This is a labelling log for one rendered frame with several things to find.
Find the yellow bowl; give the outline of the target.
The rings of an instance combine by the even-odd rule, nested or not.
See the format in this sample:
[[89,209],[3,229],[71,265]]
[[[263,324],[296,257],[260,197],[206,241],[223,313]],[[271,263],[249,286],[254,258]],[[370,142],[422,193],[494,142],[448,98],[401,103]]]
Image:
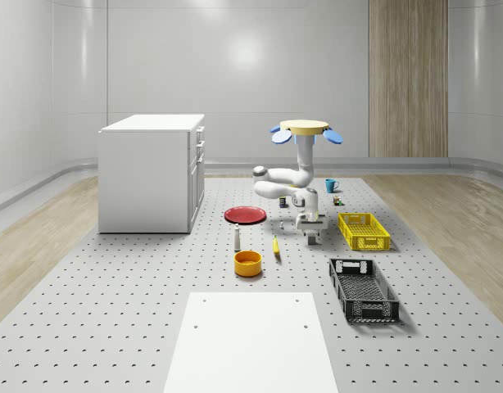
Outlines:
[[254,277],[261,273],[261,255],[256,251],[239,251],[234,255],[234,271],[242,277]]

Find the yellow basket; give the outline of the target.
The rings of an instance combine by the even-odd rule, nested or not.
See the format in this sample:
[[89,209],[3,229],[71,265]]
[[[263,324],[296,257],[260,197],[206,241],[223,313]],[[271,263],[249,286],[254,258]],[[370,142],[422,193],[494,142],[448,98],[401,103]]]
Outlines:
[[389,233],[370,213],[339,213],[338,227],[352,250],[390,249]]

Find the red plate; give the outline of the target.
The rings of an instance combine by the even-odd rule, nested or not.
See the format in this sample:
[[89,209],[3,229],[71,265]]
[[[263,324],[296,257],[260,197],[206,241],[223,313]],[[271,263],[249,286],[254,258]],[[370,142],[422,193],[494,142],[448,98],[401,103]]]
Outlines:
[[266,220],[266,213],[254,206],[235,206],[224,212],[224,218],[230,223],[252,225]]

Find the drone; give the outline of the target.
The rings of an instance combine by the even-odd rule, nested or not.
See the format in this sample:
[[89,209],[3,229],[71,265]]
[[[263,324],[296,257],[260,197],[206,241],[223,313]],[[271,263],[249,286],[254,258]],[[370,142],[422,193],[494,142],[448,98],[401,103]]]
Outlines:
[[334,144],[342,144],[343,138],[328,123],[320,120],[285,120],[270,130],[272,142],[283,144],[292,136],[315,136],[323,134],[324,138]]

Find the white cabinet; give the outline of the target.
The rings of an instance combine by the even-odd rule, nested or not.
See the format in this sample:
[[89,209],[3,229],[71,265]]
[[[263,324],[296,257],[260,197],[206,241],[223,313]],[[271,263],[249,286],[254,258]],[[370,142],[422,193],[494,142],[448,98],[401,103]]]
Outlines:
[[204,119],[132,115],[99,132],[99,232],[191,232],[204,197]]

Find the dark grey basket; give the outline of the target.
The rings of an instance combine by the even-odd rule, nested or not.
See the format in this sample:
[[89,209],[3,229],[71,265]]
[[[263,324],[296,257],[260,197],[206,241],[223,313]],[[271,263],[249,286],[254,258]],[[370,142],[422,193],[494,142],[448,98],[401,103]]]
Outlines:
[[400,302],[372,260],[329,259],[329,276],[351,322],[396,322]]

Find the white board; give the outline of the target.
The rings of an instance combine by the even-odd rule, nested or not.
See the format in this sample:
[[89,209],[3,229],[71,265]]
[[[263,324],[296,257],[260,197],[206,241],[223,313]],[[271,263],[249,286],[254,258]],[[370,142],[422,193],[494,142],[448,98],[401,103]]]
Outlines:
[[193,292],[164,393],[338,393],[309,292]]

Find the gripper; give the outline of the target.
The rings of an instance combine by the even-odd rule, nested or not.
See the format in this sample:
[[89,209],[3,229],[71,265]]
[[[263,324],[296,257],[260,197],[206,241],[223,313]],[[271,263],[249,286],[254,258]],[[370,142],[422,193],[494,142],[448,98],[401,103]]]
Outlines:
[[320,215],[316,221],[310,221],[305,215],[298,215],[296,228],[301,230],[304,236],[319,237],[320,232],[328,228],[328,218],[326,215]]

